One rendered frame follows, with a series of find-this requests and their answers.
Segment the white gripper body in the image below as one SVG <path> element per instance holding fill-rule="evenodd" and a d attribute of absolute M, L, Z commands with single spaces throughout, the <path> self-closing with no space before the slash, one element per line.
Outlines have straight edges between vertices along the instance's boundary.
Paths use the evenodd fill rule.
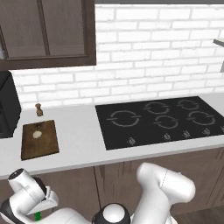
<path fill-rule="evenodd" d="M 28 214 L 35 214 L 37 212 L 42 212 L 50 208 L 56 207 L 59 204 L 59 198 L 57 194 L 51 190 L 51 187 L 46 188 L 45 200 L 39 202 Z"/>

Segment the wooden cutting board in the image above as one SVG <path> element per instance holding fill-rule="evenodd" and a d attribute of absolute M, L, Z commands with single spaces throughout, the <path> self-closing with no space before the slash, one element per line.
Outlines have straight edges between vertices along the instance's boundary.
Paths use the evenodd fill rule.
<path fill-rule="evenodd" d="M 33 133 L 42 132 L 40 138 Z M 54 120 L 35 122 L 23 125 L 21 159 L 28 160 L 59 153 L 59 144 Z"/>

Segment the brown base cupboard door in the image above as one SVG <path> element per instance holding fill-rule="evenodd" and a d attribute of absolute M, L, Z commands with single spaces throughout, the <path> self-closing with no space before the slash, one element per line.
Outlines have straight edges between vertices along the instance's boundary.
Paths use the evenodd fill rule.
<path fill-rule="evenodd" d="M 219 148 L 217 157 L 220 173 L 211 196 L 212 207 L 224 205 L 224 147 Z"/>
<path fill-rule="evenodd" d="M 142 193 L 137 182 L 137 168 L 144 162 L 181 172 L 196 185 L 193 200 L 174 205 L 172 214 L 186 214 L 218 205 L 216 193 L 223 163 L 218 158 L 218 149 L 212 149 L 96 166 L 94 170 L 102 207 L 118 202 L 133 214 Z"/>
<path fill-rule="evenodd" d="M 0 206 L 0 217 L 10 224 L 92 224 L 100 210 L 92 168 L 58 171 L 32 176 L 24 169 L 8 177 L 13 194 Z M 28 214 L 46 198 L 50 186 L 59 204 Z"/>

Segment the brown wooden pepper mill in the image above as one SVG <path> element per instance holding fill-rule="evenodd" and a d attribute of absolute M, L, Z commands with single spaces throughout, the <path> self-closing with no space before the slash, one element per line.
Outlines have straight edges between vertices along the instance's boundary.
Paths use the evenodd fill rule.
<path fill-rule="evenodd" d="M 35 107 L 37 109 L 37 111 L 36 111 L 37 116 L 42 116 L 43 115 L 43 110 L 41 109 L 41 104 L 40 103 L 36 103 Z"/>

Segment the black microwave oven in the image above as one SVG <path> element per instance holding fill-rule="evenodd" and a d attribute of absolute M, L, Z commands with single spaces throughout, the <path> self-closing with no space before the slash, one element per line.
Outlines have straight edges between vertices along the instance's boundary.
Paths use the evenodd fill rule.
<path fill-rule="evenodd" d="M 0 71 L 0 139 L 13 137 L 21 111 L 11 72 Z"/>

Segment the black hob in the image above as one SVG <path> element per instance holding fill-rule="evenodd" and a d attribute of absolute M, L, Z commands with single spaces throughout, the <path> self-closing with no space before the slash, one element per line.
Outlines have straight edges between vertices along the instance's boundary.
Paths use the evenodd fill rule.
<path fill-rule="evenodd" d="M 224 135 L 224 116 L 198 96 L 97 105 L 95 110 L 108 151 Z M 166 133 L 171 140 L 164 140 Z"/>

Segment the grey range hood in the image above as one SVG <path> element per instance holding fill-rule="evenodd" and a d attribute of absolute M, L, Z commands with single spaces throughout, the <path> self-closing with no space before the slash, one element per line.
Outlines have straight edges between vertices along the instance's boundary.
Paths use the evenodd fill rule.
<path fill-rule="evenodd" d="M 214 39 L 213 43 L 218 45 L 218 46 L 224 47 L 224 39 Z M 221 66 L 220 72 L 224 73 L 224 60 L 222 62 L 222 66 Z"/>

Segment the dark brown wall cupboard door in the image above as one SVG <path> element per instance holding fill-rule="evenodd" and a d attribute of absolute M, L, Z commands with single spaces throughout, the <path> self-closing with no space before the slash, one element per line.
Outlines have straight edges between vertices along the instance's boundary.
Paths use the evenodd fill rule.
<path fill-rule="evenodd" d="M 0 28 L 8 59 L 50 53 L 41 0 L 0 0 Z"/>
<path fill-rule="evenodd" d="M 95 0 L 37 0 L 45 67 L 96 64 Z"/>

